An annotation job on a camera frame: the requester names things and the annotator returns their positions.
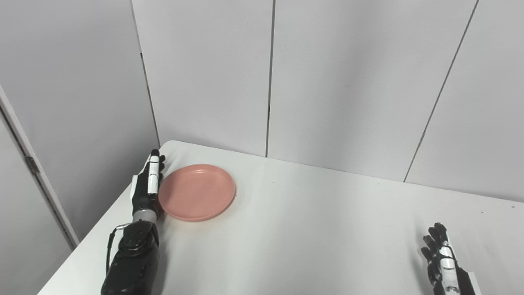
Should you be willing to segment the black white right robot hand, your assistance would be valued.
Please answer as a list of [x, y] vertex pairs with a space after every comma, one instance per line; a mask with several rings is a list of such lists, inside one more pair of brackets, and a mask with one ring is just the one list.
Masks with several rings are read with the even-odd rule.
[[420, 251], [427, 261], [427, 276], [435, 295], [481, 295], [473, 272], [459, 266], [447, 228], [440, 222], [429, 227], [422, 237]]

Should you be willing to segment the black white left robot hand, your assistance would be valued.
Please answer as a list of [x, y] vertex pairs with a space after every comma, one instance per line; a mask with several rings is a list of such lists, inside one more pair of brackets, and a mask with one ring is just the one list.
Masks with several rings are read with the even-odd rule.
[[159, 149], [153, 149], [143, 169], [134, 175], [131, 182], [132, 213], [150, 210], [159, 218], [163, 210], [158, 200], [159, 187], [164, 179], [165, 156]]

